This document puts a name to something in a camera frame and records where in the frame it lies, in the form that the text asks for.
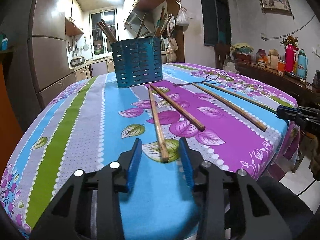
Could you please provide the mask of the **person's right hand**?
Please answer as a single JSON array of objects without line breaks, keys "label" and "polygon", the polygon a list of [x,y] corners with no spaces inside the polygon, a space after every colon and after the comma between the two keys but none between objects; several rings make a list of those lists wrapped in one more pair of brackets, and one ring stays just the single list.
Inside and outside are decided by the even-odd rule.
[{"label": "person's right hand", "polygon": [[315,145],[312,148],[312,155],[311,155],[309,168],[311,173],[313,174],[314,180],[319,181],[320,160],[319,160],[319,143],[317,139],[315,139]]}]

